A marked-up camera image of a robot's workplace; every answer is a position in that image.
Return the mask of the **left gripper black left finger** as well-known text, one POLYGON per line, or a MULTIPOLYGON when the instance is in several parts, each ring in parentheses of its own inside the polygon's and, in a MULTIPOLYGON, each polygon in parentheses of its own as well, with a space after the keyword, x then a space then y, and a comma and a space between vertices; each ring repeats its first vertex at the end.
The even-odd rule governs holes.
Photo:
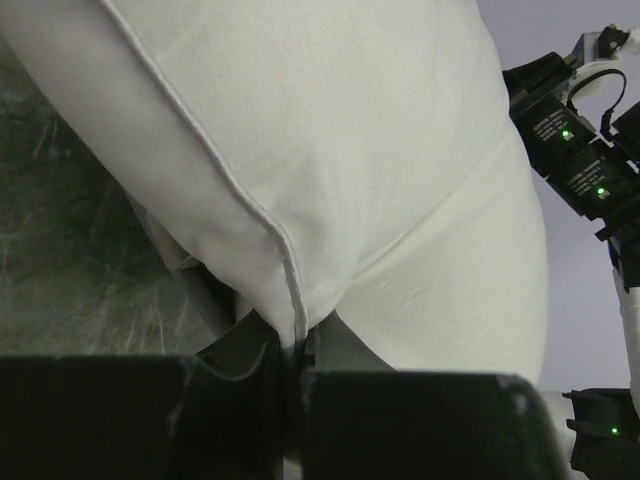
POLYGON ((5 479, 277 479, 279 340, 256 315, 194 355, 5 356, 5 479))

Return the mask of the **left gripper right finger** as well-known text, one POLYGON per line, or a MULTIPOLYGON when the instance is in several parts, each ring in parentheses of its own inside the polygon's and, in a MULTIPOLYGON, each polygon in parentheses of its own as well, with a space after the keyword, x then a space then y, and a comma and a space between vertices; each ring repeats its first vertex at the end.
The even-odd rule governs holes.
POLYGON ((306 479, 566 479, 537 391, 503 374, 394 371, 321 325, 301 379, 306 479))

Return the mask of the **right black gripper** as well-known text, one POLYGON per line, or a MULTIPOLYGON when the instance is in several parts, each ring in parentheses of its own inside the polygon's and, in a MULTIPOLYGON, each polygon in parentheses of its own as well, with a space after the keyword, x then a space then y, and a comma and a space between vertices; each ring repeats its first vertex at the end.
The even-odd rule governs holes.
POLYGON ((526 148, 532 168, 580 216, 600 219, 600 240, 639 238, 639 106, 618 118, 615 102, 594 127, 580 115, 574 98, 617 68, 584 76, 577 60, 551 52, 503 72, 509 114, 526 148))

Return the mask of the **white pillow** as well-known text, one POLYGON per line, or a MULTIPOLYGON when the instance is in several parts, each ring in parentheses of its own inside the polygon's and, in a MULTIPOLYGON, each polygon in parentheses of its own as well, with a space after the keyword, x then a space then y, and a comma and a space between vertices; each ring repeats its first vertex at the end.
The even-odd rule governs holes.
POLYGON ((97 159, 292 352, 537 382, 542 212, 473 1, 5 1, 97 159))

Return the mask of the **grey satin pillowcase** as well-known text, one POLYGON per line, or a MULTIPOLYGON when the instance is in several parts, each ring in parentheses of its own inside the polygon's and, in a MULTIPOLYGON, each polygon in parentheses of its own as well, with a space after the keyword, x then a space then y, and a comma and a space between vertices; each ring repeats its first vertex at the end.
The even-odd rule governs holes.
MULTIPOLYGON (((241 305, 238 294, 216 279, 197 259, 189 255, 164 227, 128 196, 145 233, 165 266, 186 288, 187 296, 215 337, 221 338, 251 311, 241 305)), ((392 367, 376 355, 340 319, 331 313, 310 330, 297 348, 298 365, 340 371, 390 371, 392 367)))

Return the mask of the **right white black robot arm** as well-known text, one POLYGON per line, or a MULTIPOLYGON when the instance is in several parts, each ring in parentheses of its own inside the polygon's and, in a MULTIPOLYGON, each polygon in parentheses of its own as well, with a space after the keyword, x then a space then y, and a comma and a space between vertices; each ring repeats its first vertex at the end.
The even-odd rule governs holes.
POLYGON ((596 478, 639 466, 639 110, 584 117, 574 57, 503 74, 509 114, 561 223, 552 229, 542 390, 563 455, 596 478))

